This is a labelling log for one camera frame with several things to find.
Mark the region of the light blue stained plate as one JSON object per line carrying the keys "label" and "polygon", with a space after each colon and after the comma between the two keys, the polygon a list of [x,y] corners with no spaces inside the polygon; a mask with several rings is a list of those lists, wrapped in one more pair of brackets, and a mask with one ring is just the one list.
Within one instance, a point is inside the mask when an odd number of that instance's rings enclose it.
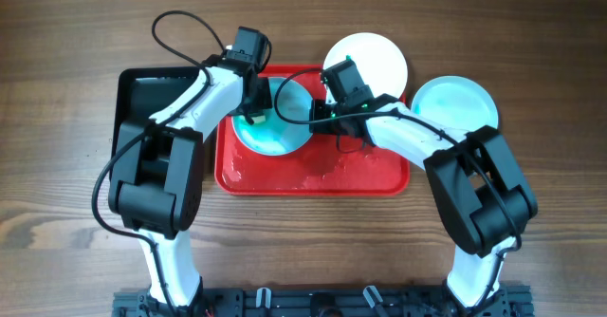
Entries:
{"label": "light blue stained plate", "polygon": [[[281,114],[294,121],[308,121],[312,96],[295,81],[289,81],[279,95]],[[307,125],[282,120],[273,108],[265,112],[264,123],[248,125],[242,116],[232,118],[232,129],[249,150],[264,156],[283,156],[304,146],[312,137]]]}

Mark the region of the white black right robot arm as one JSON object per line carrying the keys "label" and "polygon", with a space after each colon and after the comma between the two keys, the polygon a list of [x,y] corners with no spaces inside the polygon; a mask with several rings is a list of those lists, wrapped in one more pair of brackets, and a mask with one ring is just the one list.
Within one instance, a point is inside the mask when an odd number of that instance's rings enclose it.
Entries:
{"label": "white black right robot arm", "polygon": [[349,135],[399,154],[422,169],[441,221],[456,245],[447,287],[461,309],[476,313],[499,288],[506,255],[523,245],[537,199],[503,135],[483,126],[449,128],[382,95],[358,107],[315,100],[313,132]]}

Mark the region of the green yellow sponge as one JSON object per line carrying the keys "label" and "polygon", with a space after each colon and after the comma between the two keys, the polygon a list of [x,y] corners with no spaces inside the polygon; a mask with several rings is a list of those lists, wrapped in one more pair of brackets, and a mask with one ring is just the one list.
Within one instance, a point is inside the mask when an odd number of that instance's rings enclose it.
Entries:
{"label": "green yellow sponge", "polygon": [[245,114],[243,119],[248,125],[264,123],[267,120],[264,112]]}

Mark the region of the white stained plate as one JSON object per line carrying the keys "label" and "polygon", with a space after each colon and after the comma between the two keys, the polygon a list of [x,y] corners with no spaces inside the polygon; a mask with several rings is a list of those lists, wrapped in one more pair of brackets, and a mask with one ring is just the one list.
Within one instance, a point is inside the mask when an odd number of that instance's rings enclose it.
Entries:
{"label": "white stained plate", "polygon": [[370,86],[375,97],[388,94],[400,98],[408,81],[408,66],[398,46],[388,38],[360,32],[339,40],[326,55],[322,68],[347,58],[357,66],[361,79]]}

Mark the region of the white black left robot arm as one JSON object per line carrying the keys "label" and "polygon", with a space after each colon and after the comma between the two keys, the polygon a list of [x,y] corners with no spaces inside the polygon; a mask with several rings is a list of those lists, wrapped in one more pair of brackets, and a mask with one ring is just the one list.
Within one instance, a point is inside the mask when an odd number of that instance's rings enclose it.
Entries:
{"label": "white black left robot arm", "polygon": [[199,67],[132,68],[119,77],[108,206],[120,235],[145,252],[151,286],[142,306],[160,316],[204,312],[189,229],[202,196],[204,143],[227,116],[270,106],[265,57],[212,55]]}

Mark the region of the light green stained plate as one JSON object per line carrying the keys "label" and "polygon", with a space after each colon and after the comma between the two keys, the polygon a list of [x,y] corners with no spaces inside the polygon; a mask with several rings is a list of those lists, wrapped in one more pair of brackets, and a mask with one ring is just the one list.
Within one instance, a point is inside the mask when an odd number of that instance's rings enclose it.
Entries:
{"label": "light green stained plate", "polygon": [[500,123],[497,105],[489,93],[461,76],[440,76],[423,84],[414,94],[411,110],[423,118],[467,131],[485,125],[498,128]]}

